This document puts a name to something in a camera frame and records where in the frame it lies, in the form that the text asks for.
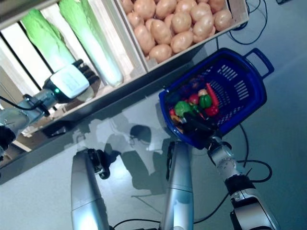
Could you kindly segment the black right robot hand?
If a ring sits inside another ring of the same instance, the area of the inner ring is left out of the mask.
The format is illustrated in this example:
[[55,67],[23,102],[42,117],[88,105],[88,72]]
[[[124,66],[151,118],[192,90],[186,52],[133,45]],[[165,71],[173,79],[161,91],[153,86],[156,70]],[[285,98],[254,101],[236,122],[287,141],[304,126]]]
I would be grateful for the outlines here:
[[210,137],[223,137],[217,124],[209,117],[185,112],[182,119],[183,134],[189,139],[190,145],[199,144]]

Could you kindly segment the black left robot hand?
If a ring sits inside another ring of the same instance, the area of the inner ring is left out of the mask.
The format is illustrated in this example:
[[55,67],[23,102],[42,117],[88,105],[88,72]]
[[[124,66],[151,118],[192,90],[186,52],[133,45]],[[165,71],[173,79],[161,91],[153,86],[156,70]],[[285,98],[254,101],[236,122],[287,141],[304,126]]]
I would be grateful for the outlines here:
[[44,82],[60,104],[69,103],[84,93],[99,77],[79,59],[52,74]]

